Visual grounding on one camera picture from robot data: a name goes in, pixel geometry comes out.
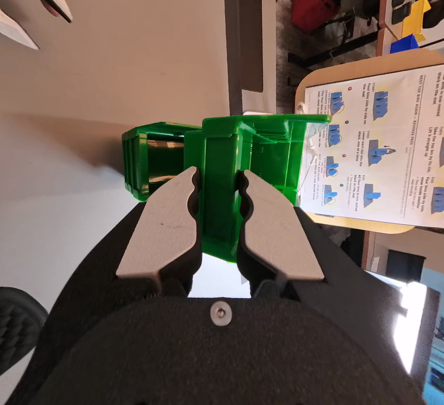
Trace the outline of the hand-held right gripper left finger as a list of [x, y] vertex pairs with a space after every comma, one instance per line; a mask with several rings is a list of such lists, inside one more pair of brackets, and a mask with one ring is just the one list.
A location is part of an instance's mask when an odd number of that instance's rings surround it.
[[199, 169], [191, 166], [147, 199], [116, 270], [118, 278], [150, 279], [159, 291], [170, 279], [192, 282], [203, 253], [199, 185]]

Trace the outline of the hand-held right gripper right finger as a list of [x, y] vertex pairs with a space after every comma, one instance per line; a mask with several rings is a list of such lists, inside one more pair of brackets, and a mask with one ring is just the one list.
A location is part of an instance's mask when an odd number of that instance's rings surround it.
[[323, 282], [325, 275], [293, 204], [250, 170], [238, 175], [242, 217], [237, 268], [252, 295], [264, 281], [279, 294], [294, 281]]

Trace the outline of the grey desk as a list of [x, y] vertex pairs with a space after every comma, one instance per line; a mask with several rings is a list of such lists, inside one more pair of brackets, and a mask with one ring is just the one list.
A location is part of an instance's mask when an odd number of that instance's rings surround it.
[[66, 0], [72, 23], [38, 0], [1, 0], [40, 47], [1, 38], [1, 286], [48, 312], [43, 355], [1, 375], [1, 404], [28, 404], [85, 331], [146, 299], [102, 258], [78, 266], [136, 205], [121, 134], [157, 121], [229, 114], [226, 0]]

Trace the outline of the printed instruction poster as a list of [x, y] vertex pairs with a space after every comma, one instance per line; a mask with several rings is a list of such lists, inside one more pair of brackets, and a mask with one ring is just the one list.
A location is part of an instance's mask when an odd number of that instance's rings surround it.
[[443, 78], [435, 65], [308, 87], [304, 113], [331, 120], [306, 145], [300, 207], [443, 228]]

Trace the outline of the instruction poster on board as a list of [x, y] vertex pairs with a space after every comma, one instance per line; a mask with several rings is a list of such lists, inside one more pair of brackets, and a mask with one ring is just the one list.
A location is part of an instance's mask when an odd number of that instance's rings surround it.
[[[436, 50], [420, 48], [396, 54], [387, 54], [346, 64], [338, 64], [312, 71], [296, 88], [293, 113], [303, 113], [305, 89], [334, 81], [361, 79], [365, 76], [395, 73], [402, 70], [436, 66], [444, 63], [443, 54]], [[399, 225], [345, 217], [326, 217], [307, 213], [311, 220], [319, 224], [361, 229], [383, 234], [401, 234], [413, 229], [412, 225]]]

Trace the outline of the blue plastic bin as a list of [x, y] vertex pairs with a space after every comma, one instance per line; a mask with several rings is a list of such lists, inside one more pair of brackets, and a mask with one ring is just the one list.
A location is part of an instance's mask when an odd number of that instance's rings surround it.
[[410, 34], [391, 43], [390, 54], [409, 51], [419, 48], [419, 43], [424, 42], [426, 37], [422, 34]]

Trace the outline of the yellow plastic bin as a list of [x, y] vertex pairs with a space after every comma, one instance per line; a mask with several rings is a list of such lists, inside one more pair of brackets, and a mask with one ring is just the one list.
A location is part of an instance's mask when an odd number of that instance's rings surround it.
[[411, 6], [410, 15], [403, 20], [402, 37], [414, 35], [418, 43], [424, 42], [423, 34], [424, 14], [431, 9], [428, 0], [417, 0]]

